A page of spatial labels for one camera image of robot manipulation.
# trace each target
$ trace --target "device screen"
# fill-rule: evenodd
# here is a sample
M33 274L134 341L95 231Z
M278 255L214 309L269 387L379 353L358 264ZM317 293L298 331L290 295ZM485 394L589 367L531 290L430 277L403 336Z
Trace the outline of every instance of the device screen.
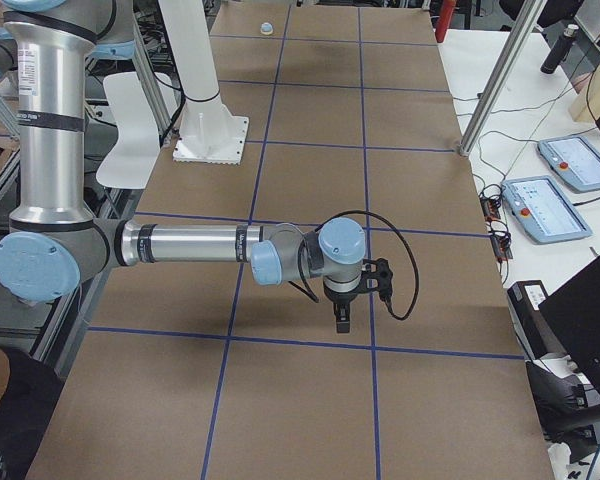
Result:
M547 180L526 180L513 183L511 187L531 211L533 218L547 237L583 230L564 204L562 197Z
M600 159L579 138L556 140L549 145L584 185L600 183Z

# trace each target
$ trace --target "white desk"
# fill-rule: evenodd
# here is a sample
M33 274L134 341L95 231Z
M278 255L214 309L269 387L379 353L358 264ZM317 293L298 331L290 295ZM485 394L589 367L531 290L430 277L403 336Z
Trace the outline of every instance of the white desk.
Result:
M440 53L449 88L455 98L476 98L476 94L483 91L507 35L503 32L465 30L448 32L444 43L440 45ZM532 34L500 94L494 111L533 107L560 95L568 85L568 79L562 69L558 68L552 75L540 72L540 65L548 52L549 47L542 36ZM483 134L490 130L498 130L515 138L527 139L540 124L532 138L541 140L588 130L594 125L573 122L568 113L568 107L575 97L576 93L571 90L557 100L553 108L551 108L552 104L548 104L537 110L494 113L489 117ZM454 101L460 128L463 131L470 116L462 114L471 113L476 104L477 100ZM586 137L600 151L599 131L594 129L587 133ZM552 175L544 160L538 155L535 143L525 145L492 133L482 138L480 146L482 157L505 172L523 150L507 177L509 179ZM487 183L502 181L502 175L480 161L477 145L471 152L470 160L474 173L484 178ZM557 181L572 202L588 200L600 195L600 191L587 194L574 193L559 179ZM476 187L478 190L482 188L480 181L476 181ZM513 260L509 262L510 271L505 287L519 280L540 279L547 291L552 293L594 259L589 247L593 247L600 253L600 201L578 207L578 211L592 228L593 236L550 245L535 244L526 236L518 222L510 214L507 216L507 223L512 233Z

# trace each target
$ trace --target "black cylinder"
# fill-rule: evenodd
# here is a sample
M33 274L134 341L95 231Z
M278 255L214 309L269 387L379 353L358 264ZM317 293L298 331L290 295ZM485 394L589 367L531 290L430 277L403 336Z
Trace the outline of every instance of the black cylinder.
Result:
M562 35L558 37L558 40L553 45L553 48L547 55L546 60L540 67L540 71L543 73L553 73L558 68L560 62L567 58L567 54L571 49L571 45L576 39L576 32L578 31L577 25L569 25L565 28Z

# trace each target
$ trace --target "computer screen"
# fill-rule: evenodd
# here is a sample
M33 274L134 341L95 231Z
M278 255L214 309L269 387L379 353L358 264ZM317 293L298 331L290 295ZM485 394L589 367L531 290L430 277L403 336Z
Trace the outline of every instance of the computer screen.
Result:
M600 393L600 255L539 306L571 358Z

